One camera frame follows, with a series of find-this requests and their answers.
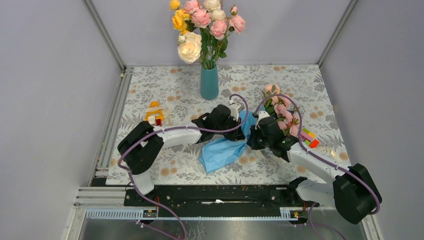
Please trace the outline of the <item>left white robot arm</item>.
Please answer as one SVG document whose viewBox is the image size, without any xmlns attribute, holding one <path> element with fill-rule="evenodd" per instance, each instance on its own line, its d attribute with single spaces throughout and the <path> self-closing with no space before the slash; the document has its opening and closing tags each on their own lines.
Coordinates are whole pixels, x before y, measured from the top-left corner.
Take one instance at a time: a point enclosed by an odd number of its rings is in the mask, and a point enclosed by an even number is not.
<svg viewBox="0 0 424 240">
<path fill-rule="evenodd" d="M 154 184 L 150 168 L 161 149 L 210 141 L 214 135 L 222 135 L 230 141 L 245 138 L 242 132 L 240 113 L 245 110 L 241 103 L 219 104 L 211 112 L 201 115 L 181 126 L 153 126 L 148 121 L 140 122 L 117 146 L 124 170 L 129 172 L 135 188 L 136 199 L 144 206 L 155 200 Z"/>
</svg>

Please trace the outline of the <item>pink flowers bunch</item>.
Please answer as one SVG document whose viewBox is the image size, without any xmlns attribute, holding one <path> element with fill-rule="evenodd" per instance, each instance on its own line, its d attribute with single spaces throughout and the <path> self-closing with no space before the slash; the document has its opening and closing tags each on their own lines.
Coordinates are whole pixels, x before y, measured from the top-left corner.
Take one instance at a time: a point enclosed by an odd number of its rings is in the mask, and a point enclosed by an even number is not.
<svg viewBox="0 0 424 240">
<path fill-rule="evenodd" d="M 282 96 L 272 96 L 264 102 L 265 111 L 276 119 L 279 128 L 285 135 L 297 137 L 300 119 L 298 111 L 290 100 Z"/>
</svg>

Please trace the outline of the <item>blue wrapping paper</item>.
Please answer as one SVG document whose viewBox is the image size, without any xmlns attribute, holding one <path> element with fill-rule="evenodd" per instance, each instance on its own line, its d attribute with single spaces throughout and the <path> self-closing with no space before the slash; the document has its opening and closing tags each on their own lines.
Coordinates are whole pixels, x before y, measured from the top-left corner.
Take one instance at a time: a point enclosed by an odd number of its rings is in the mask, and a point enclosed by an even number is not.
<svg viewBox="0 0 424 240">
<path fill-rule="evenodd" d="M 198 160 L 204 166 L 207 174 L 232 164 L 242 156 L 248 146 L 247 139 L 251 136 L 250 128 L 256 122 L 253 112 L 249 111 L 247 120 L 240 128 L 246 137 L 245 140 L 230 141 L 223 137 L 207 143 L 202 148 Z"/>
</svg>

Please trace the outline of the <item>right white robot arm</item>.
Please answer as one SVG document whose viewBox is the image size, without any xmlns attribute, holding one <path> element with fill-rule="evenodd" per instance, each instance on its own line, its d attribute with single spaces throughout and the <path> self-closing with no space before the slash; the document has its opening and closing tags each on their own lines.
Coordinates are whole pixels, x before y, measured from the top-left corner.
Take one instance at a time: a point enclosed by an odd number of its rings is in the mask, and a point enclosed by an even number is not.
<svg viewBox="0 0 424 240">
<path fill-rule="evenodd" d="M 297 137 L 285 135 L 277 120 L 265 111 L 253 117 L 256 123 L 250 127 L 247 141 L 252 150 L 269 149 L 274 156 L 304 167 L 323 181 L 316 183 L 306 177 L 291 181 L 286 193 L 291 205 L 316 202 L 336 209 L 351 224 L 358 224 L 380 209 L 382 196 L 365 166 L 338 164 L 312 151 Z"/>
</svg>

